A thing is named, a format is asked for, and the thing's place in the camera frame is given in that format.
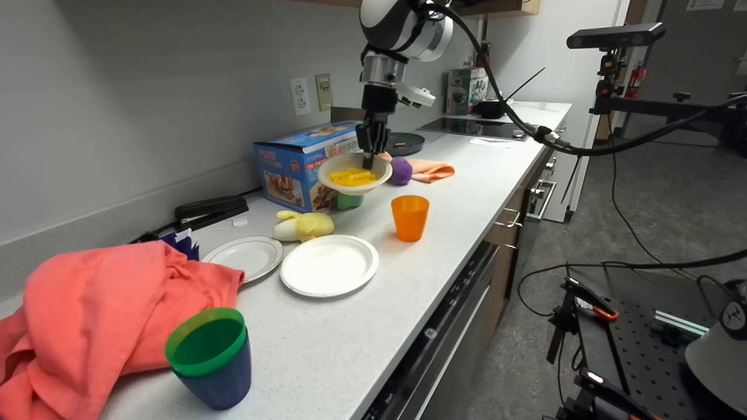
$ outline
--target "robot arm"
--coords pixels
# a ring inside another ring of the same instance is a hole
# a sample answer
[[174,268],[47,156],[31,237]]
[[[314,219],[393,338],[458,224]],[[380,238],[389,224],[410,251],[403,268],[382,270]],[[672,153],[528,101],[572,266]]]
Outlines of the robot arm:
[[402,85],[410,58],[437,60],[452,35],[452,22],[429,13],[427,6],[435,0],[362,0],[359,23],[369,45],[362,53],[366,86],[356,144],[366,153],[365,169],[370,169],[374,156],[387,150],[387,116],[395,115],[396,102],[416,108],[435,102],[427,92]]

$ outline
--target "toy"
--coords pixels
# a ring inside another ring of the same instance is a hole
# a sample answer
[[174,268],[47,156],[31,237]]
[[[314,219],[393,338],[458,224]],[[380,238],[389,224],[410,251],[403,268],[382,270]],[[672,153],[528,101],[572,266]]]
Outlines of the toy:
[[279,210],[277,212],[277,227],[276,227],[276,240],[282,244],[305,244],[320,237],[328,237],[334,232],[334,223],[324,212],[292,212],[292,210]]

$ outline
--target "orange object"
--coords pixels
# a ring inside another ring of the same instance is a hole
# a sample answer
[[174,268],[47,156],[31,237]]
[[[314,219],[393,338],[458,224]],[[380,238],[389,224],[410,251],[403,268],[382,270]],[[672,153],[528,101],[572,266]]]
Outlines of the orange object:
[[455,169],[449,167],[445,161],[409,160],[409,163],[413,167],[413,181],[425,184],[455,175]]
[[418,244],[425,228],[429,200],[422,197],[396,197],[393,200],[396,238]]
[[202,309],[233,305],[243,274],[166,244],[59,254],[0,321],[0,419],[94,420],[120,377],[166,368],[166,338]]

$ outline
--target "yellow bowl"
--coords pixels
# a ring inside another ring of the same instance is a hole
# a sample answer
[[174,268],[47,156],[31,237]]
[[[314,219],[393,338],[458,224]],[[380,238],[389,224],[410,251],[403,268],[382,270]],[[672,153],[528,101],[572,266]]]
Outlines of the yellow bowl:
[[365,197],[365,193],[377,190],[382,183],[387,183],[393,178],[393,167],[380,156],[374,160],[374,169],[370,169],[376,175],[376,183],[359,184],[359,186],[342,186],[342,184],[332,183],[334,171],[362,169],[365,156],[366,156],[365,153],[347,153],[347,155],[335,155],[335,156],[326,160],[317,171],[320,183],[334,191],[345,193],[345,197]]

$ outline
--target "floor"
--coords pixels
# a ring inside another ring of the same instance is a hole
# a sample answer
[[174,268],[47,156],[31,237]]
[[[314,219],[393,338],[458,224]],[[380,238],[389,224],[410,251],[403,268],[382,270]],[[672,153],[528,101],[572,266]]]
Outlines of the floor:
[[[610,200],[612,160],[591,163],[579,212],[570,224],[528,224],[518,274],[562,262],[648,262],[633,244]],[[700,134],[674,134],[655,144],[618,155],[618,203],[648,251],[665,262],[704,260],[745,248],[747,160],[716,147]],[[698,274],[747,276],[747,262]],[[550,310],[561,301],[562,279],[528,283],[532,305]],[[561,398],[555,366],[543,363],[550,325],[511,298],[487,347],[469,420],[553,419]],[[562,363],[562,389],[577,394]]]

